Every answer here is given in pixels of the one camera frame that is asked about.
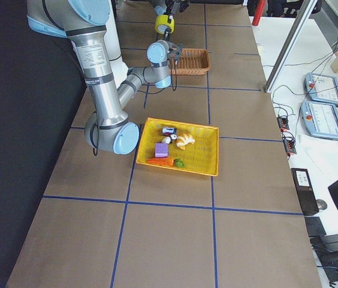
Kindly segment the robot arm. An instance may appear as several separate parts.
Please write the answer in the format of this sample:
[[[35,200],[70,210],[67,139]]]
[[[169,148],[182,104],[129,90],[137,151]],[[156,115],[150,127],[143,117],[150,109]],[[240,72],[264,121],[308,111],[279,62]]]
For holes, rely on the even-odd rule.
[[[41,34],[67,38],[72,44],[95,111],[87,120],[84,136],[94,152],[129,154],[137,145],[139,129],[124,107],[147,83],[159,89],[171,85],[171,59],[177,60],[182,44],[170,41],[173,14],[179,1],[152,1],[157,13],[156,31],[162,39],[147,49],[147,67],[127,67],[120,52],[111,1],[28,1],[29,27]]]
[[[148,0],[158,16],[173,16],[184,12],[190,4],[188,0]]]

